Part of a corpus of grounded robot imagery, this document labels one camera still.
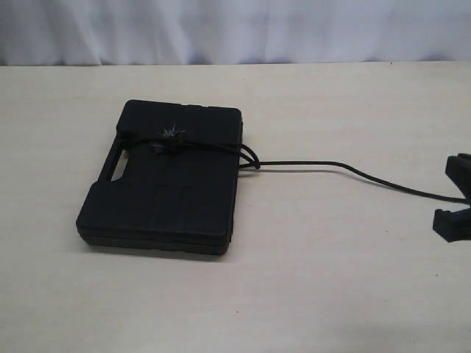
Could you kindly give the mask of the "white backdrop cloth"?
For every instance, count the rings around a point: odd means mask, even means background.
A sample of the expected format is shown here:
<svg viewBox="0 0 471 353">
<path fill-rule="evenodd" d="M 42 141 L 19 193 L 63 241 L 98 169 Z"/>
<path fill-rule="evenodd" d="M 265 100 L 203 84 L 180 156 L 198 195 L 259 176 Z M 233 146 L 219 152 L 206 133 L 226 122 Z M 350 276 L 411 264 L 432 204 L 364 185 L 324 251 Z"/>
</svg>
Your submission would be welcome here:
<svg viewBox="0 0 471 353">
<path fill-rule="evenodd" d="M 468 1 L 3 1 L 3 65 L 468 60 Z"/>
</svg>

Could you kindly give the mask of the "black plastic carry case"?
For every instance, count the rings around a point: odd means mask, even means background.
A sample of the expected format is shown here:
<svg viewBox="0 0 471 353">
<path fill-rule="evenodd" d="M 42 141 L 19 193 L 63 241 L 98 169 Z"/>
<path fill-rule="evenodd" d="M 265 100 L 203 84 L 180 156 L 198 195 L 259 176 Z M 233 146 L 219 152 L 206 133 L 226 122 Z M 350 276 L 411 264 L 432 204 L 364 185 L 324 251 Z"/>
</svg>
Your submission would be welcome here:
<svg viewBox="0 0 471 353">
<path fill-rule="evenodd" d="M 76 225 L 92 246 L 224 254 L 233 233 L 242 114 L 129 100 Z"/>
</svg>

